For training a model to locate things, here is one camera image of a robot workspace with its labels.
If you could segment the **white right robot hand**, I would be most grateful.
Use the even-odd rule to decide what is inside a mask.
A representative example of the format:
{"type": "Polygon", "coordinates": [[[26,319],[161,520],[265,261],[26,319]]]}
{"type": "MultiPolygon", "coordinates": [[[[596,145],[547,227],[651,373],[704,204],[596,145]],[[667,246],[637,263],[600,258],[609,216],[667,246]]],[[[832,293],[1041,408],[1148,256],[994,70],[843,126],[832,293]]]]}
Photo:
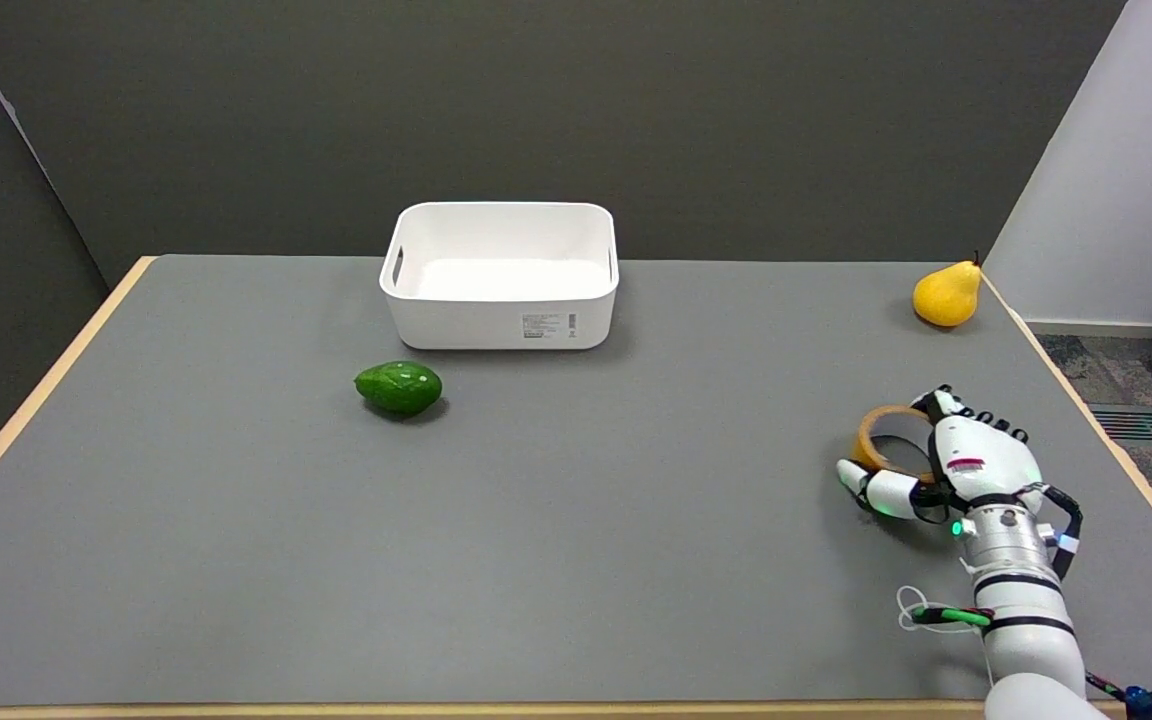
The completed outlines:
{"type": "Polygon", "coordinates": [[[864,509],[896,520],[946,523],[990,503],[1041,510],[1043,480],[1025,429],[968,407],[941,386],[911,406],[879,406],[861,420],[838,482],[864,509]],[[905,469],[878,450],[879,438],[902,439],[929,461],[905,469]]]}

